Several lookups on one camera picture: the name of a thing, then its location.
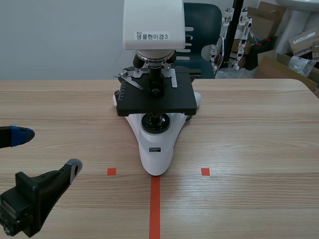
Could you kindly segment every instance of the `chair backrest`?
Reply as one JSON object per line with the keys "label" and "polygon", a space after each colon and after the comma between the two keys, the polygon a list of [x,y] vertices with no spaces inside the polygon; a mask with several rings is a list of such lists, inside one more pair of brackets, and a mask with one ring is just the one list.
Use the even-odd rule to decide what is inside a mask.
{"label": "chair backrest", "polygon": [[201,55],[204,46],[217,44],[222,25],[222,14],[219,7],[204,3],[184,3],[185,26],[193,27],[193,31],[186,31],[186,35],[191,35],[192,40],[186,43],[190,52],[176,52],[177,56],[191,57]]}

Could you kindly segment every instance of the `red tape line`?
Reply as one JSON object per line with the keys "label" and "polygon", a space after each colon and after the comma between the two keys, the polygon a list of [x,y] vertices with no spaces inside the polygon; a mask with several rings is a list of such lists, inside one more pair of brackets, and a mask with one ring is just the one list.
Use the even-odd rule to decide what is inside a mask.
{"label": "red tape line", "polygon": [[150,239],[160,239],[160,177],[151,179]]}

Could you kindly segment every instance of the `plastic bag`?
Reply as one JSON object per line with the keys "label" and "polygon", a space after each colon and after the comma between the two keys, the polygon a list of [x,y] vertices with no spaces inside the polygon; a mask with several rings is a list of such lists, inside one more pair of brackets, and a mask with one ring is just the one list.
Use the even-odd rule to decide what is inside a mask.
{"label": "plastic bag", "polygon": [[293,56],[289,62],[288,67],[298,72],[299,74],[308,77],[310,72],[313,70],[315,64],[316,61]]}
{"label": "plastic bag", "polygon": [[236,71],[233,68],[222,68],[216,74],[216,79],[251,79],[256,73],[256,69],[249,71],[241,68]]}

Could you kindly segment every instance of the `red tape marker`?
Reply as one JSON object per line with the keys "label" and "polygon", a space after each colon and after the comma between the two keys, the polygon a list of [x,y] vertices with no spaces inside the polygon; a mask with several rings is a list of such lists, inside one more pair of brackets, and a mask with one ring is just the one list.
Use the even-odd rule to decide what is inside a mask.
{"label": "red tape marker", "polygon": [[115,176],[116,168],[108,168],[108,176]]}
{"label": "red tape marker", "polygon": [[150,239],[160,239],[160,177],[151,179]]}
{"label": "red tape marker", "polygon": [[202,168],[201,169],[201,175],[202,176],[210,176],[209,168]]}

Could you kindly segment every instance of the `white wall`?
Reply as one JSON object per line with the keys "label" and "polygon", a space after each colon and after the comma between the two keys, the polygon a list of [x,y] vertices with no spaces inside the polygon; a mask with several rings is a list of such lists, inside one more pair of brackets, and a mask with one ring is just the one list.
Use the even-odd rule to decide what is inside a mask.
{"label": "white wall", "polygon": [[[190,1],[222,11],[233,4]],[[0,79],[114,78],[134,57],[122,49],[123,2],[0,0]]]}

